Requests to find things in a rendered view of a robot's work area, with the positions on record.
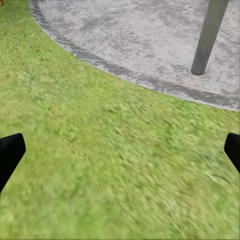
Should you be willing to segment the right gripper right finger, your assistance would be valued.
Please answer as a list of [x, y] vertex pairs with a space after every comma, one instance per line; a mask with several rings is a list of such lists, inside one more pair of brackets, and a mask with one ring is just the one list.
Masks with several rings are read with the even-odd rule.
[[240, 173], [240, 135], [228, 133], [224, 151]]

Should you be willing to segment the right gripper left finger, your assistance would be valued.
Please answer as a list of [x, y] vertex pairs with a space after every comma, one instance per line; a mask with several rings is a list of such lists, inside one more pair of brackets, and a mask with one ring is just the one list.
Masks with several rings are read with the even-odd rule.
[[21, 133], [0, 139], [0, 193], [26, 152]]

